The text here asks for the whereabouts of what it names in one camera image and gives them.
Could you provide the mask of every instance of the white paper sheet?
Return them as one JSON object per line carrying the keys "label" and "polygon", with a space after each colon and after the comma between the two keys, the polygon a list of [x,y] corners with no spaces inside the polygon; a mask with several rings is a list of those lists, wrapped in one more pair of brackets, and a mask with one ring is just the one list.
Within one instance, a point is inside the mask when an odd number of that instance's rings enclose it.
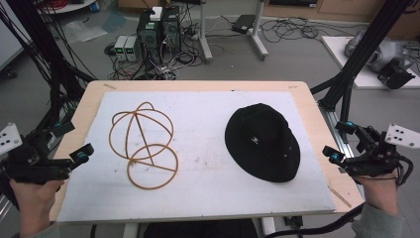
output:
{"label": "white paper sheet", "polygon": [[[132,111],[145,101],[172,120],[174,136],[169,146],[179,159],[174,179],[154,190],[130,183],[128,161],[116,156],[108,143],[113,115]],[[300,168],[290,182],[268,182],[249,175],[226,149],[224,133],[230,117],[237,109],[256,103],[279,111],[300,145]],[[72,173],[59,222],[255,217],[335,209],[288,92],[108,92],[86,143],[91,143],[95,152]],[[146,179],[154,177],[159,175],[149,173]]]}

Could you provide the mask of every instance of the sleeve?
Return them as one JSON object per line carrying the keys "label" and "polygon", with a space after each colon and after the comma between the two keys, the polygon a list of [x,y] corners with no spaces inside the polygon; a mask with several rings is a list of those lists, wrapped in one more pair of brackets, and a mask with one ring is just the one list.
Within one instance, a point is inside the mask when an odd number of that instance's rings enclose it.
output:
{"label": "sleeve", "polygon": [[356,238],[397,238],[401,237],[404,219],[379,209],[367,203],[364,205],[362,217],[352,225]]}
{"label": "sleeve", "polygon": [[[13,238],[19,238],[19,234],[16,234],[13,236]],[[58,225],[54,223],[49,228],[45,229],[44,231],[33,235],[33,236],[27,236],[25,238],[58,238],[59,237],[59,230]]]}

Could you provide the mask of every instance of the white device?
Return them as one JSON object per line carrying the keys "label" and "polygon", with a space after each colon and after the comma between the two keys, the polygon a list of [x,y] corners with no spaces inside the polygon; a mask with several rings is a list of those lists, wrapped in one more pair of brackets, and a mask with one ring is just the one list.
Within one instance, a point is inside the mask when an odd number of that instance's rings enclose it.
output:
{"label": "white device", "polygon": [[21,135],[15,123],[9,122],[0,132],[0,155],[3,155],[22,145]]}
{"label": "white device", "polygon": [[140,56],[140,45],[137,37],[128,37],[124,46],[127,61],[137,61]]}
{"label": "white device", "polygon": [[154,13],[151,14],[151,21],[159,22],[161,19],[162,8],[153,7],[152,10],[154,11]]}
{"label": "white device", "polygon": [[128,38],[129,37],[127,36],[120,36],[117,40],[117,43],[115,43],[114,51],[115,54],[117,54],[117,58],[119,61],[127,60],[126,53],[124,51],[124,46],[126,45]]}
{"label": "white device", "polygon": [[395,123],[389,124],[385,141],[395,146],[403,146],[411,149],[420,148],[420,134],[398,126]]}

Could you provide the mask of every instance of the floor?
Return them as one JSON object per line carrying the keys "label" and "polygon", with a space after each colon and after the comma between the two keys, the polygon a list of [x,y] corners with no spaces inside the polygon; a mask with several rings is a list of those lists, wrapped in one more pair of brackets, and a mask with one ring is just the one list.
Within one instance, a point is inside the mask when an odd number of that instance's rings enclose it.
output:
{"label": "floor", "polygon": [[[88,28],[95,26],[107,29],[108,34],[98,37],[89,42],[71,43],[72,49],[83,60],[86,67],[97,78],[106,80],[112,75],[113,64],[110,58],[104,54],[104,49],[115,42],[118,36],[132,35],[136,33],[136,14],[117,11],[111,3],[104,4],[99,13],[92,13],[88,9],[82,9],[71,14],[59,16],[61,23],[65,25],[73,21],[86,21]],[[263,23],[272,19],[263,19]],[[231,34],[230,25],[223,18],[208,19],[207,28],[212,30],[208,35]],[[263,27],[270,28],[275,23],[267,23]],[[328,23],[351,35],[363,29],[364,25]],[[332,36],[343,36],[341,32],[331,28],[321,28]],[[336,75],[340,68],[333,60],[322,43],[311,39],[279,40],[273,30],[266,31],[267,38],[260,36],[268,50],[269,56],[264,61],[258,56],[256,49],[248,37],[220,38],[209,37],[208,42],[213,54],[213,60],[202,63],[199,66],[185,67],[179,70],[176,80],[298,80],[305,81],[309,87],[316,86]],[[288,38],[297,38],[300,35],[295,32]],[[57,41],[64,52],[62,41]],[[19,55],[11,67],[18,73],[16,78],[9,78],[4,72],[0,75],[0,127],[7,122],[15,122],[21,134],[26,135],[33,130],[44,117],[49,108],[49,88],[38,73],[38,70],[26,54]],[[390,122],[420,132],[420,102],[419,89],[354,89],[350,108],[350,120],[356,124],[371,125],[378,131],[387,130]],[[315,100],[324,97],[325,92],[314,95]],[[340,114],[341,102],[337,104],[336,111]],[[351,137],[351,146],[356,152],[357,138]],[[398,148],[401,155],[411,159],[416,165],[420,157],[419,150]],[[407,183],[398,191],[398,205],[400,214],[404,216],[403,237],[420,237],[420,206],[418,197],[420,188],[417,181],[420,180],[420,169],[414,168],[414,172]],[[304,226],[319,227],[336,220],[340,215],[323,215],[304,217]],[[88,237],[90,226],[63,226],[62,237]],[[12,208],[6,219],[0,224],[2,237],[10,237],[19,229],[18,212]],[[124,227],[119,224],[99,224],[97,237],[122,237]],[[350,224],[332,233],[313,237],[354,237]]]}

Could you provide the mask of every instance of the hat brim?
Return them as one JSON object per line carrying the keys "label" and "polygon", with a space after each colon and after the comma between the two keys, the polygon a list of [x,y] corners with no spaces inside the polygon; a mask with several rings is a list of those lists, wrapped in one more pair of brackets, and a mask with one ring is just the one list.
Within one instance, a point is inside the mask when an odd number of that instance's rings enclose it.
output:
{"label": "hat brim", "polygon": [[226,147],[237,164],[250,175],[273,182],[286,182],[294,179],[300,164],[300,148],[291,133],[290,152],[286,158],[279,157],[267,160],[249,147],[242,140],[242,109],[237,110],[229,119],[225,131]]}

